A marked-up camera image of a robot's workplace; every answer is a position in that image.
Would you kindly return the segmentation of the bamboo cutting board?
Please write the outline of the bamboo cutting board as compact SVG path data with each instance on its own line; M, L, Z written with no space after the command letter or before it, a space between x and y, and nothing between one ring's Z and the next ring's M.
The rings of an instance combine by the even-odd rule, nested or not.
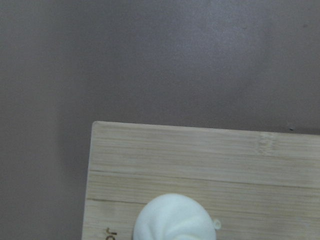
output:
M130 239L142 208L166 193L198 201L221 222L219 240L317 240L320 138L92 124L82 239Z

